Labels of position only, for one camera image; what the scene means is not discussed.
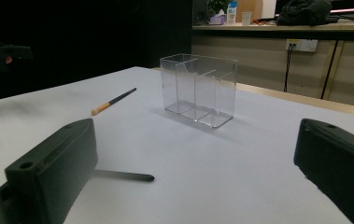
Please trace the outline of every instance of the power cord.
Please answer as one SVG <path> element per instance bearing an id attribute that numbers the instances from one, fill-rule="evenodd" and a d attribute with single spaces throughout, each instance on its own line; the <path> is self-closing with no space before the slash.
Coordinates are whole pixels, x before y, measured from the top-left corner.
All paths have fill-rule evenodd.
<path id="1" fill-rule="evenodd" d="M 287 51 L 287 70 L 285 72 L 284 80 L 284 92 L 287 92 L 287 83 L 288 83 L 288 73 L 290 72 L 290 56 L 292 54 L 293 48 L 296 47 L 296 44 L 290 44 Z"/>

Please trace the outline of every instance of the table surface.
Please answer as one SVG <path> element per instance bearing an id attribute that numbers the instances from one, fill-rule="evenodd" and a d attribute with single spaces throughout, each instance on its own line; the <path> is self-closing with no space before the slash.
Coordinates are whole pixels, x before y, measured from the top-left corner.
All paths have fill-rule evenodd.
<path id="1" fill-rule="evenodd" d="M 293 154 L 303 118 L 354 134 L 354 114 L 238 87 L 234 118 L 218 129 L 165 111 L 160 71 L 141 67 L 2 99 L 0 185 L 45 138 L 137 88 L 92 117 L 97 168 L 155 181 L 93 177 L 65 223 L 350 223 Z"/>

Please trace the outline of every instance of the transparent container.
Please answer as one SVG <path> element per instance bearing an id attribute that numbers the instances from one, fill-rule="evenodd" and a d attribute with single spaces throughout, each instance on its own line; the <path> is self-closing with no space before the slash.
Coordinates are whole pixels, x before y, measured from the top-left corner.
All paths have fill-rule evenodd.
<path id="1" fill-rule="evenodd" d="M 237 63 L 191 54 L 161 58 L 165 110 L 212 128 L 232 119 Z"/>

